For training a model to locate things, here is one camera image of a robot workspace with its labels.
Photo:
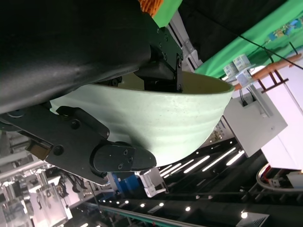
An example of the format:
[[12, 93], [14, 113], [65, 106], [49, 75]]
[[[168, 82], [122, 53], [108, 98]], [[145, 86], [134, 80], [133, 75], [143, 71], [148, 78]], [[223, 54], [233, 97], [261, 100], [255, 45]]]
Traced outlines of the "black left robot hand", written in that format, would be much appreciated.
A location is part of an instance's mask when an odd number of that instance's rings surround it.
[[80, 108], [51, 100], [134, 73], [147, 91], [180, 93], [183, 53], [137, 0], [3, 0], [0, 3], [0, 128], [28, 136], [47, 163], [101, 183], [108, 172], [156, 166], [147, 149], [108, 140]]

